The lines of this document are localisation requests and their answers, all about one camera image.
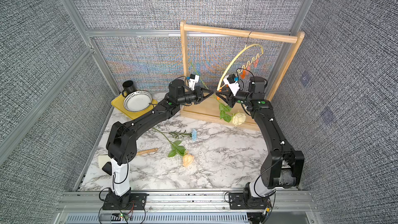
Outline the cream white rose stem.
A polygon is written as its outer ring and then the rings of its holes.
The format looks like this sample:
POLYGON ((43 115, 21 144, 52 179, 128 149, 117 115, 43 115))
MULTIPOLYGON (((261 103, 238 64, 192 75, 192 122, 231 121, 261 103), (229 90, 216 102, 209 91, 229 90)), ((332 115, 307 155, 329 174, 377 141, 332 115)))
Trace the cream white rose stem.
MULTIPOLYGON (((199 75, 198 71, 196 70, 196 68, 194 67, 194 65, 192 64, 192 62, 190 62, 190 66, 192 67, 195 75, 199 75)), ((201 84, 205 87, 205 89, 209 89, 207 87, 207 85, 203 82, 203 80, 200 78, 199 82, 201 82, 201 84)), ((222 102, 219 102, 219 118, 224 120, 227 123, 231 123, 234 126, 238 126, 243 124, 246 121, 246 114, 243 113, 231 113, 232 108, 225 105, 222 102)))

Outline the yellow clip hanger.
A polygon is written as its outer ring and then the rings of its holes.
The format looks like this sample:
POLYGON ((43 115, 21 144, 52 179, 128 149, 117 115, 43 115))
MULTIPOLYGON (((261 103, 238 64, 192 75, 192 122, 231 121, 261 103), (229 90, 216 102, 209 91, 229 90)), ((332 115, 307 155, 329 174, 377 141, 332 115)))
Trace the yellow clip hanger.
POLYGON ((238 76, 241 74, 241 71, 243 69, 246 71, 247 74, 248 70, 246 69, 246 67, 250 66, 250 68, 253 68, 254 61, 256 60, 256 58, 259 58, 260 60, 264 55, 263 45, 261 45, 258 42, 254 44, 249 43, 250 38, 254 39, 253 33, 254 31, 250 31, 249 34, 247 35, 247 39, 242 50, 239 51, 228 64, 224 63, 225 67, 222 67, 222 74, 219 79, 219 83, 217 85, 217 91, 226 87, 226 85, 223 82, 223 79, 227 77, 228 72, 230 72, 231 69, 237 68, 238 76))

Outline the peach rose stem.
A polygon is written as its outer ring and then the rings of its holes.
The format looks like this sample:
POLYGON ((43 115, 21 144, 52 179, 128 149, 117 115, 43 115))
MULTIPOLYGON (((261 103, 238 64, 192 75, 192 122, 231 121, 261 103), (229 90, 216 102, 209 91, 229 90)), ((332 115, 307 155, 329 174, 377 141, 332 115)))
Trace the peach rose stem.
POLYGON ((175 157, 179 155, 182 157, 182 166, 184 168, 188 168, 194 162, 194 156, 189 153, 189 151, 182 145, 183 138, 172 138, 167 132, 163 132, 157 128, 152 128, 154 132, 162 134, 164 138, 168 141, 171 146, 171 151, 168 154, 168 157, 175 157))

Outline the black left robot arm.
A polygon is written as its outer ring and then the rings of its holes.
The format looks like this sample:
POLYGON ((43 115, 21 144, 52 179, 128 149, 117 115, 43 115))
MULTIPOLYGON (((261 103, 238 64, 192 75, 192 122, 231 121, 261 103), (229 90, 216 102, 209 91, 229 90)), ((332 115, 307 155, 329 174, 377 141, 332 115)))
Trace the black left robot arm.
POLYGON ((121 197, 131 191, 129 183, 129 162, 137 154, 136 141, 157 124, 172 118, 182 105, 200 104, 212 96, 212 90, 198 85, 189 88, 182 79, 169 84, 169 92, 150 112, 129 122, 113 124, 106 149, 112 165, 111 192, 121 197))

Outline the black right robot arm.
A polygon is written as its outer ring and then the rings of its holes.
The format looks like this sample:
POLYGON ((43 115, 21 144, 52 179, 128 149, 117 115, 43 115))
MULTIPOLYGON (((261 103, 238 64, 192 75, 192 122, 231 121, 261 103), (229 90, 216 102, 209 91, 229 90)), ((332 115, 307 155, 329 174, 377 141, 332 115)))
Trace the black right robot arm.
POLYGON ((244 187, 244 197, 247 200, 265 198, 274 194, 275 188, 298 186, 305 157, 289 144, 276 121, 271 102, 265 99, 267 80, 258 76, 250 77, 247 91, 240 88, 235 74, 223 81, 228 87, 216 95, 229 107, 238 103, 249 113, 258 125, 268 151, 259 177, 244 187))

